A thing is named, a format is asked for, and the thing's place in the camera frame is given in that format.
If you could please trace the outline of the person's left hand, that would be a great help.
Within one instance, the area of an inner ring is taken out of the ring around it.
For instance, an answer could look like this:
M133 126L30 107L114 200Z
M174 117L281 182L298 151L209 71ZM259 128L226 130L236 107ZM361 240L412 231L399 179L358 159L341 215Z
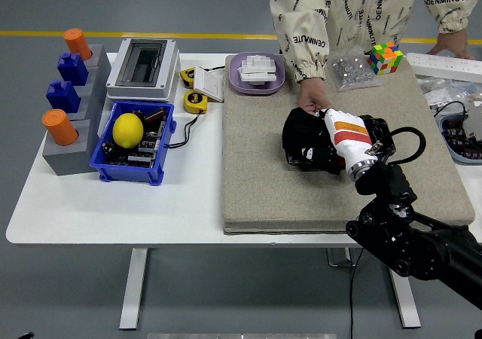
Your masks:
M457 32L439 33L435 46L427 54L437 55L444 50L453 53L457 58L474 60L474 57L468 52L467 29Z

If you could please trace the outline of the robot right hand white shell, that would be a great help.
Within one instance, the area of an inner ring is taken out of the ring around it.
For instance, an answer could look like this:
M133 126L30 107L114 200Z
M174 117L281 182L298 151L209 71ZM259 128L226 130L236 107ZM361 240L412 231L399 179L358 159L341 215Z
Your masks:
M328 133L328 145L302 148L301 154L308 161L320 161L322 154L336 153L344 159L346 172L353 181L371 168L378 158L371 153L372 141L364 121L355 115L333 108L318 113L323 118Z

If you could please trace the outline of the person's right hand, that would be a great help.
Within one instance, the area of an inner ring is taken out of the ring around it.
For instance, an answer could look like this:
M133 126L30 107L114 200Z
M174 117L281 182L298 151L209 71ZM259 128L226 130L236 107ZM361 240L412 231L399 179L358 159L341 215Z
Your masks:
M326 93L325 81L322 78L307 78L300 82L298 105L309 114L333 108L333 103Z

